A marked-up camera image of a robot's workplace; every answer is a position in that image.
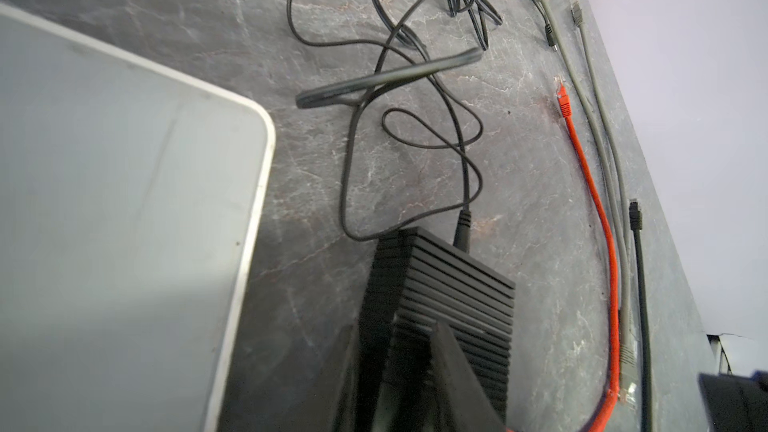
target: black ethernet cable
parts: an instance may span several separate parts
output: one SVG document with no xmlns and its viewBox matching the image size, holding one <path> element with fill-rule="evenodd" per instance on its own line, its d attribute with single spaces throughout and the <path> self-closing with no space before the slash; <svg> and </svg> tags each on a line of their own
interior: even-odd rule
<svg viewBox="0 0 768 432">
<path fill-rule="evenodd" d="M 650 326 L 648 325 L 648 303 L 645 291 L 645 265 L 640 230 L 643 228 L 643 213 L 637 200 L 629 204 L 629 223 L 634 234 L 634 256 L 638 266 L 638 308 L 640 310 L 640 346 L 642 354 L 642 375 L 640 377 L 640 423 L 643 432 L 654 429 L 653 378 L 650 361 Z"/>
<path fill-rule="evenodd" d="M 373 1 L 374 1 L 374 5 L 376 6 L 376 3 L 378 2 L 378 0 L 373 0 Z M 343 46 L 343 45 L 352 45 L 352 44 L 371 44 L 371 45 L 380 46 L 382 48 L 382 52 L 379 55 L 379 61 L 376 64 L 376 69 L 372 76 L 363 77 L 358 80 L 349 80 L 349 81 L 341 82 L 340 84 L 335 84 L 334 86 L 326 86 L 326 87 L 321 87 L 318 90 L 304 92 L 303 94 L 300 94 L 296 98 L 297 105 L 308 107 L 308 106 L 324 106 L 332 103 L 342 103 L 342 104 L 355 107 L 355 111 L 352 114 L 352 118 L 350 120 L 350 128 L 349 128 L 348 137 L 347 137 L 346 154 L 344 158 L 344 167 L 342 170 L 342 180 L 341 180 L 342 184 L 341 184 L 340 206 L 339 206 L 340 224 L 342 226 L 342 230 L 344 231 L 345 234 L 347 234 L 347 236 L 349 236 L 353 240 L 357 240 L 360 242 L 373 240 L 376 238 L 380 238 L 381 236 L 388 234 L 390 232 L 393 232 L 399 228 L 407 226 L 408 224 L 411 224 L 421 218 L 432 216 L 432 215 L 435 215 L 441 212 L 446 212 L 449 210 L 454 210 L 456 208 L 461 208 L 462 210 L 459 214 L 459 220 L 458 220 L 457 229 L 456 229 L 455 245 L 461 248 L 462 250 L 466 250 L 468 252 L 468 246 L 469 246 L 468 229 L 469 229 L 469 217 L 470 217 L 468 205 L 470 202 L 474 201 L 479 196 L 482 190 L 483 180 L 482 180 L 482 174 L 480 173 L 479 169 L 476 167 L 475 163 L 470 158 L 467 158 L 466 146 L 478 140 L 482 135 L 482 131 L 483 131 L 482 120 L 480 120 L 480 118 L 478 117 L 475 111 L 473 111 L 465 103 L 458 100 L 451 92 L 449 92 L 448 89 L 445 87 L 445 85 L 439 80 L 439 78 L 437 78 L 437 75 L 429 75 L 429 74 L 435 74 L 436 72 L 440 70 L 444 70 L 445 68 L 460 66 L 460 65 L 464 65 L 465 63 L 476 61 L 479 59 L 479 54 L 481 54 L 482 52 L 480 52 L 479 50 L 468 50 L 465 53 L 457 54 L 456 56 L 446 57 L 446 58 L 434 60 L 434 61 L 430 60 L 428 58 L 428 53 L 426 52 L 426 48 L 418 39 L 417 35 L 410 29 L 404 29 L 405 22 L 408 20 L 408 18 L 414 12 L 414 10 L 416 10 L 416 8 L 419 5 L 421 5 L 423 1 L 424 0 L 417 0 L 417 2 L 415 2 L 408 9 L 408 11 L 400 19 L 398 24 L 395 24 L 390 29 L 390 34 L 386 42 L 380 42 L 377 40 L 366 40 L 366 39 L 317 42 L 317 41 L 307 40 L 298 33 L 298 30 L 293 24 L 293 14 L 292 14 L 293 0 L 287 0 L 286 14 L 288 19 L 288 24 L 293 35 L 301 43 L 304 43 L 308 46 Z M 383 12 L 383 14 L 380 14 L 379 16 L 382 18 L 382 21 L 384 21 L 384 23 L 389 28 L 389 24 L 391 23 L 391 21 L 388 22 L 388 20 L 385 19 L 385 17 L 389 19 L 389 17 L 386 15 L 386 12 Z M 413 59 L 411 59 L 407 54 L 401 52 L 399 49 L 394 47 L 392 45 L 392 41 L 395 39 L 396 36 L 402 36 L 402 38 L 400 39 L 401 42 L 405 44 L 410 44 L 415 48 L 417 48 L 418 52 L 422 55 L 422 57 L 425 59 L 426 62 L 416 64 L 416 62 Z M 382 72 L 386 54 L 389 51 L 399 55 L 400 57 L 402 57 L 412 65 L 403 67 L 397 70 Z M 381 80 L 381 77 L 376 77 L 376 76 L 384 76 L 385 74 L 389 74 L 388 76 L 386 76 L 388 77 L 389 82 L 385 80 Z M 409 146 L 414 146 L 421 149 L 452 149 L 454 152 L 456 152 L 462 159 L 462 174 L 464 178 L 463 200 L 451 206 L 444 206 L 444 207 L 428 210 L 425 212 L 421 212 L 415 216 L 408 218 L 407 220 L 401 221 L 400 223 L 394 226 L 391 226 L 388 229 L 380 232 L 367 234 L 367 235 L 360 235 L 360 234 L 354 233 L 349 229 L 348 225 L 346 224 L 346 198 L 349 190 L 350 170 L 352 165 L 352 155 L 354 151 L 357 124 L 360 120 L 360 116 L 364 112 L 365 108 L 367 108 L 368 105 L 373 100 L 378 98 L 381 94 L 388 92 L 392 89 L 395 89 L 399 86 L 403 86 L 414 80 L 417 80 L 418 78 L 423 78 L 423 77 L 427 78 L 427 80 L 435 87 L 441 99 L 446 104 L 446 108 L 448 109 L 451 119 L 454 122 L 454 127 L 456 128 L 456 135 L 458 139 L 456 143 L 451 143 L 445 137 L 441 136 L 439 133 L 437 133 L 436 130 L 431 128 L 426 122 L 424 122 L 421 118 L 419 118 L 417 114 L 415 114 L 414 112 L 408 111 L 400 107 L 392 107 L 383 113 L 382 128 L 390 137 L 392 137 L 393 139 L 397 140 L 400 143 L 407 144 Z M 344 98 L 341 97 L 341 95 L 345 95 L 349 92 L 354 92 L 355 90 L 363 90 L 363 89 L 365 89 L 366 91 L 357 100 L 345 100 Z M 458 105 L 460 105 L 460 107 L 465 109 L 478 122 L 478 132 L 474 135 L 473 138 L 467 139 L 467 140 L 463 138 L 462 130 L 458 123 L 458 118 L 456 117 L 456 111 L 454 110 L 453 105 L 451 104 L 451 100 L 453 100 Z M 394 112 L 403 113 L 413 118 L 414 120 L 417 120 L 422 126 L 424 126 L 427 130 L 429 130 L 431 134 L 433 134 L 441 142 L 443 142 L 443 144 L 442 145 L 418 144 L 416 142 L 412 142 L 407 139 L 398 137 L 386 125 L 387 117 L 389 117 L 389 115 Z M 471 195 L 469 190 L 470 187 L 469 187 L 469 178 L 468 178 L 468 168 L 470 167 L 472 168 L 472 170 L 474 171 L 475 175 L 478 178 L 478 187 L 475 193 Z"/>
</svg>

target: red ethernet cable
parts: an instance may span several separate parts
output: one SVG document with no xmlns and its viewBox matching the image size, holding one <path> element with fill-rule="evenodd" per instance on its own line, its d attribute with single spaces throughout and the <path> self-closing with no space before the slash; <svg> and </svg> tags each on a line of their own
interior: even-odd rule
<svg viewBox="0 0 768 432">
<path fill-rule="evenodd" d="M 592 174 L 589 171 L 589 164 L 587 163 L 587 157 L 584 155 L 584 150 L 581 148 L 581 142 L 576 134 L 576 128 L 574 127 L 573 120 L 571 119 L 571 99 L 568 98 L 568 93 L 565 91 L 565 85 L 560 84 L 560 92 L 558 92 L 558 102 L 560 103 L 560 111 L 565 119 L 565 124 L 568 126 L 568 134 L 571 137 L 571 143 L 574 146 L 576 155 L 578 156 L 579 163 L 581 164 L 581 171 L 584 173 L 584 179 L 589 186 L 589 193 L 592 196 L 595 208 L 598 210 L 598 216 L 600 216 L 600 224 L 603 226 L 603 232 L 605 233 L 605 242 L 608 246 L 608 264 L 610 268 L 610 315 L 609 315 L 609 336 L 610 336 L 610 380 L 608 383 L 608 389 L 605 392 L 603 403 L 600 406 L 598 414 L 595 416 L 594 421 L 589 427 L 589 432 L 602 432 L 605 425 L 608 423 L 611 413 L 614 411 L 616 405 L 616 399 L 619 392 L 619 293 L 618 293 L 618 266 L 616 263 L 616 251 L 614 249 L 614 236 L 610 232 L 610 225 L 608 224 L 608 217 L 605 215 L 603 204 L 600 201 L 600 195 L 598 194 L 598 188 L 594 185 Z"/>
</svg>

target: white wall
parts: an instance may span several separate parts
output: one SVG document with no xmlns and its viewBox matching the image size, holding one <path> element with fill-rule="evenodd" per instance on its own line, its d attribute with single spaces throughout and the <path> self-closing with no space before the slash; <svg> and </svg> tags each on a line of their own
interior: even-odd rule
<svg viewBox="0 0 768 432">
<path fill-rule="evenodd" d="M 766 0 L 590 4 L 706 332 L 768 370 Z"/>
</svg>

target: gray marble countertop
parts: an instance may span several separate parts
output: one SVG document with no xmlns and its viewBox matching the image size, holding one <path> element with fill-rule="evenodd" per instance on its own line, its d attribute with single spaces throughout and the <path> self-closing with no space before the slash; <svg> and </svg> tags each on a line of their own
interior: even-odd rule
<svg viewBox="0 0 768 432">
<path fill-rule="evenodd" d="M 5 1 L 247 96 L 272 115 L 276 153 L 220 430 L 274 430 L 301 401 L 336 332 L 355 317 L 375 247 L 349 240 L 336 217 L 350 108 L 298 110 L 294 97 L 370 73 L 377 48 L 302 45 L 288 30 L 286 0 Z M 413 1 L 382 0 L 395 18 Z M 580 430 L 597 407 L 608 363 L 603 237 L 554 99 L 567 76 L 562 60 L 547 47 L 528 0 L 490 1 L 504 18 L 491 26 L 490 50 L 442 78 L 485 122 L 484 137 L 468 149 L 486 179 L 472 207 L 472 254 L 518 287 L 507 422 L 518 432 Z M 554 20 L 568 32 L 564 45 L 586 77 L 567 1 L 558 3 Z M 714 371 L 714 358 L 599 32 L 587 1 L 581 5 L 628 191 L 644 208 L 656 430 L 706 430 L 696 375 Z M 296 0 L 294 14 L 309 38 L 386 37 L 369 0 Z M 435 57 L 476 46 L 469 18 L 449 17 L 446 0 L 427 0 L 408 24 Z M 599 178 L 586 119 L 572 98 Z M 461 194 L 452 152 L 408 148 L 385 135 L 379 120 L 388 106 L 417 110 L 451 136 L 447 114 L 425 83 L 369 108 L 350 188 L 349 222 L 360 232 Z M 466 133 L 475 130 L 462 120 Z M 428 139 L 406 122 L 399 127 Z M 456 212 L 449 212 L 420 225 L 449 240 L 455 224 Z M 638 413 L 617 406 L 607 430 L 638 429 Z"/>
</svg>

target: black object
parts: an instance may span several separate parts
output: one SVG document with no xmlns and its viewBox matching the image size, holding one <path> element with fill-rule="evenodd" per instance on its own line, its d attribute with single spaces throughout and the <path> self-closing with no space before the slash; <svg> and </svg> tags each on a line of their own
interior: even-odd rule
<svg viewBox="0 0 768 432">
<path fill-rule="evenodd" d="M 513 282 L 424 229 L 385 236 L 358 321 L 280 430 L 503 432 L 513 307 Z"/>
<path fill-rule="evenodd" d="M 469 229 L 472 228 L 472 213 L 460 210 L 456 221 L 456 232 L 453 235 L 453 246 L 469 254 Z"/>
<path fill-rule="evenodd" d="M 715 432 L 768 430 L 768 372 L 752 379 L 702 374 L 699 386 Z"/>
<path fill-rule="evenodd" d="M 429 338 L 450 325 L 486 398 L 504 420 L 514 283 L 423 228 L 379 239 L 360 309 L 358 430 L 368 430 L 385 388 L 394 421 L 412 420 L 433 395 Z"/>
<path fill-rule="evenodd" d="M 435 368 L 438 429 L 448 432 L 505 432 L 464 353 L 445 322 L 437 322 L 429 343 Z"/>
<path fill-rule="evenodd" d="M 550 47 L 554 47 L 558 44 L 558 42 L 554 39 L 554 31 L 552 30 L 552 24 L 547 22 L 544 24 L 544 33 L 547 36 L 547 45 Z"/>
<path fill-rule="evenodd" d="M 379 0 L 372 0 L 374 3 L 374 7 L 379 11 L 383 12 L 383 8 L 381 7 Z M 291 30 L 291 33 L 298 39 L 299 42 L 308 45 L 308 46 L 316 46 L 316 47 L 336 47 L 336 46 L 344 46 L 344 45 L 353 45 L 353 44 L 367 44 L 367 45 L 374 45 L 382 48 L 381 53 L 379 54 L 379 59 L 376 63 L 376 68 L 374 69 L 373 76 L 367 76 L 363 77 L 360 80 L 351 80 L 347 82 L 343 82 L 342 84 L 336 84 L 334 86 L 327 86 L 322 87 L 319 90 L 314 90 L 312 92 L 306 92 L 303 94 L 300 94 L 299 97 L 297 97 L 298 103 L 302 107 L 307 106 L 321 106 L 321 105 L 327 105 L 331 103 L 339 103 L 339 104 L 346 104 L 351 107 L 353 107 L 352 115 L 350 117 L 350 126 L 348 129 L 348 135 L 347 135 L 347 141 L 346 141 L 346 151 L 344 156 L 344 167 L 342 169 L 342 177 L 341 177 L 341 190 L 340 190 L 340 206 L 339 206 L 339 222 L 341 224 L 341 228 L 344 231 L 344 233 L 350 237 L 353 240 L 357 240 L 359 242 L 364 242 L 368 240 L 378 239 L 381 236 L 393 232 L 395 230 L 398 230 L 402 227 L 408 226 L 415 221 L 427 217 L 427 216 L 433 216 L 435 214 L 439 214 L 442 212 L 447 212 L 449 210 L 454 210 L 457 208 L 461 208 L 463 210 L 468 211 L 469 210 L 469 204 L 470 202 L 474 201 L 480 194 L 480 191 L 482 190 L 482 174 L 480 173 L 479 169 L 474 165 L 474 163 L 466 157 L 466 146 L 469 146 L 470 144 L 476 142 L 480 137 L 482 136 L 483 132 L 483 124 L 482 120 L 480 119 L 480 116 L 467 104 L 459 100 L 450 90 L 446 87 L 446 85 L 440 80 L 440 78 L 437 75 L 427 75 L 424 77 L 429 83 L 435 88 L 436 92 L 440 95 L 440 98 L 442 99 L 443 103 L 446 106 L 446 109 L 448 111 L 448 114 L 451 118 L 451 121 L 454 126 L 454 130 L 456 130 L 456 142 L 452 142 L 447 140 L 442 135 L 438 134 L 437 131 L 435 131 L 433 128 L 430 127 L 429 124 L 427 124 L 424 120 L 419 118 L 417 114 L 414 112 L 411 112 L 407 109 L 404 109 L 402 107 L 390 107 L 384 113 L 382 114 L 382 128 L 384 129 L 384 132 L 389 135 L 391 138 L 397 140 L 398 142 L 411 146 L 416 147 L 419 149 L 452 149 L 454 152 L 456 152 L 461 158 L 461 165 L 462 165 L 462 182 L 463 182 L 463 197 L 462 201 L 460 203 L 454 204 L 452 206 L 443 206 L 440 208 L 434 208 L 432 210 L 427 210 L 424 212 L 421 212 L 415 216 L 412 216 L 406 220 L 401 221 L 398 224 L 395 224 L 394 226 L 391 226 L 383 231 L 376 232 L 376 233 L 368 233 L 368 234 L 360 234 L 358 232 L 355 232 L 350 229 L 350 227 L 346 223 L 346 198 L 348 195 L 348 191 L 350 188 L 350 171 L 352 169 L 352 155 L 354 153 L 355 149 L 355 141 L 356 141 L 356 131 L 357 126 L 360 121 L 360 117 L 368 107 L 368 105 L 376 100 L 376 98 L 380 97 L 381 94 L 386 93 L 390 90 L 393 90 L 399 86 L 405 85 L 408 82 L 410 82 L 416 75 L 421 73 L 427 73 L 429 74 L 431 72 L 436 72 L 437 69 L 440 69 L 443 66 L 458 66 L 461 65 L 461 61 L 467 60 L 468 62 L 471 62 L 473 60 L 476 60 L 478 57 L 476 54 L 477 52 L 474 50 L 469 50 L 465 54 L 459 54 L 458 56 L 454 57 L 447 57 L 440 60 L 431 60 L 429 57 L 429 54 L 427 53 L 427 49 L 424 47 L 424 44 L 420 41 L 420 39 L 417 37 L 417 35 L 413 32 L 413 30 L 406 27 L 406 22 L 408 21 L 408 18 L 410 15 L 414 13 L 414 11 L 419 7 L 420 4 L 422 4 L 424 0 L 417 0 L 413 5 L 411 5 L 408 8 L 408 11 L 400 18 L 400 20 L 397 22 L 397 24 L 393 24 L 391 27 L 389 24 L 392 22 L 388 19 L 388 17 L 385 17 L 385 14 L 382 14 L 382 20 L 384 20 L 387 27 L 390 29 L 389 36 L 385 41 L 379 41 L 379 40 L 370 40 L 370 39 L 352 39 L 352 40 L 333 40 L 333 41 L 318 41 L 318 40 L 308 40 L 307 38 L 303 37 L 301 34 L 299 34 L 298 29 L 296 28 L 296 24 L 293 23 L 293 0 L 286 0 L 286 16 L 288 20 L 288 27 Z M 400 49 L 395 47 L 392 42 L 395 40 L 395 38 L 398 37 L 399 40 L 408 46 L 415 47 L 418 51 L 419 55 L 424 59 L 425 62 L 417 64 L 417 62 L 412 59 L 407 54 L 403 53 Z M 409 62 L 410 64 L 416 66 L 418 65 L 419 68 L 409 68 L 406 67 L 404 69 L 400 69 L 397 71 L 387 71 L 384 73 L 380 73 L 383 70 L 384 62 L 388 56 L 388 53 L 394 53 L 403 58 L 406 62 Z M 375 84 L 379 83 L 379 80 L 381 77 L 383 77 L 385 74 L 390 73 L 388 76 L 390 80 L 387 83 L 383 83 L 379 86 L 375 86 Z M 339 93 L 341 90 L 345 90 L 347 92 L 350 92 L 357 87 L 361 86 L 368 86 L 369 88 L 366 89 L 360 97 L 356 99 L 352 98 L 344 98 L 339 96 Z M 475 133 L 475 135 L 469 139 L 465 139 L 463 132 L 462 132 L 462 125 L 459 123 L 458 117 L 456 115 L 456 106 L 463 108 L 471 117 L 473 120 L 477 121 L 478 124 L 478 130 Z M 423 143 L 417 143 L 413 142 L 408 139 L 404 139 L 400 136 L 398 136 L 393 130 L 391 130 L 387 126 L 386 119 L 387 117 L 392 114 L 403 114 L 406 115 L 414 120 L 416 120 L 421 126 L 423 126 L 425 129 L 427 129 L 431 134 L 433 134 L 437 139 L 440 140 L 440 144 L 423 144 Z M 477 190 L 474 194 L 470 192 L 469 187 L 469 169 L 472 168 L 472 170 L 475 172 L 477 177 Z"/>
<path fill-rule="evenodd" d="M 629 226 L 634 234 L 634 256 L 638 266 L 638 307 L 640 309 L 640 342 L 642 347 L 643 375 L 640 380 L 640 429 L 650 432 L 654 429 L 654 402 L 652 399 L 653 380 L 650 361 L 650 327 L 648 326 L 648 304 L 645 294 L 645 267 L 640 230 L 643 228 L 643 213 L 638 201 L 629 204 Z"/>
</svg>

